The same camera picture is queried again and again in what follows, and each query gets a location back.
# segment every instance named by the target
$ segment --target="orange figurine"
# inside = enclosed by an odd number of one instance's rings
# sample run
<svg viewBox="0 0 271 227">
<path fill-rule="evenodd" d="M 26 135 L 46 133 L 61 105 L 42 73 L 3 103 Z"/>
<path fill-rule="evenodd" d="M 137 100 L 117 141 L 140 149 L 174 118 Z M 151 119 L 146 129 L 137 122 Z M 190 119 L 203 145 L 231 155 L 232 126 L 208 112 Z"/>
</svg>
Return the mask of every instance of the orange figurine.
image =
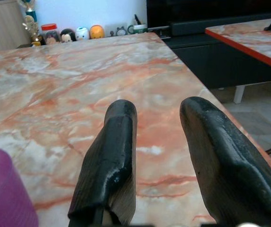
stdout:
<svg viewBox="0 0 271 227">
<path fill-rule="evenodd" d="M 90 29 L 90 38 L 91 39 L 99 39 L 99 38 L 104 38 L 105 37 L 105 32 L 102 26 L 100 25 L 94 25 Z"/>
</svg>

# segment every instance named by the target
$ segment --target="tiled floor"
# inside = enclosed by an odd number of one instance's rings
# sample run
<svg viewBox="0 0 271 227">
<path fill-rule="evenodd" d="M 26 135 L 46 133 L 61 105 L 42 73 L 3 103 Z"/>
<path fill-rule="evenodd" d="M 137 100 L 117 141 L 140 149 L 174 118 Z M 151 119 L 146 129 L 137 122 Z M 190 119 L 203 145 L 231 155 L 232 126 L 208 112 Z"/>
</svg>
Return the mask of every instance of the tiled floor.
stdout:
<svg viewBox="0 0 271 227">
<path fill-rule="evenodd" d="M 271 82 L 245 88 L 242 102 L 233 102 L 235 87 L 211 92 L 265 149 L 271 148 Z"/>
</svg>

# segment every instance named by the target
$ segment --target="mug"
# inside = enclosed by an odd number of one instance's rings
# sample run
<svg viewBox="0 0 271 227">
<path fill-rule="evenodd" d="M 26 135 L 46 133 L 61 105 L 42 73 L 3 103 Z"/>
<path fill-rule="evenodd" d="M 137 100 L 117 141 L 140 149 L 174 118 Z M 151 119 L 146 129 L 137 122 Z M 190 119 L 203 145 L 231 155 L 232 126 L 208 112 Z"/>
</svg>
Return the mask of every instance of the mug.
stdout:
<svg viewBox="0 0 271 227">
<path fill-rule="evenodd" d="M 147 25 L 129 25 L 127 31 L 130 34 L 136 34 L 136 33 L 144 33 L 148 32 Z"/>
</svg>

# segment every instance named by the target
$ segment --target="jar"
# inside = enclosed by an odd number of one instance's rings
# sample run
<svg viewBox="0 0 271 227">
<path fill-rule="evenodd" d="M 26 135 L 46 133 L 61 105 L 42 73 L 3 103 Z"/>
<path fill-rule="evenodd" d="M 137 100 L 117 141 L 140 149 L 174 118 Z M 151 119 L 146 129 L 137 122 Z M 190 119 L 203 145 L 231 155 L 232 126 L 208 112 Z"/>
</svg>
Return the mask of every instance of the jar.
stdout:
<svg viewBox="0 0 271 227">
<path fill-rule="evenodd" d="M 59 32 L 57 31 L 56 24 L 42 25 L 43 37 L 47 45 L 57 44 L 61 42 Z"/>
</svg>

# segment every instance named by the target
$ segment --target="white wall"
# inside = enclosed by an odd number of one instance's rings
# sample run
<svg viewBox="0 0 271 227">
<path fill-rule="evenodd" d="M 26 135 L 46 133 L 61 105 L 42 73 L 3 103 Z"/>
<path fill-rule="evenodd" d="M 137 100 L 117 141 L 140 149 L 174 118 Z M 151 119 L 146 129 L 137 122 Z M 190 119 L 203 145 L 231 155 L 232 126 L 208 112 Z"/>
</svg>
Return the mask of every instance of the white wall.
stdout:
<svg viewBox="0 0 271 227">
<path fill-rule="evenodd" d="M 56 23 L 59 32 L 99 24 L 109 36 L 118 26 L 132 24 L 134 14 L 147 23 L 146 0 L 36 0 L 35 10 L 40 26 Z"/>
</svg>

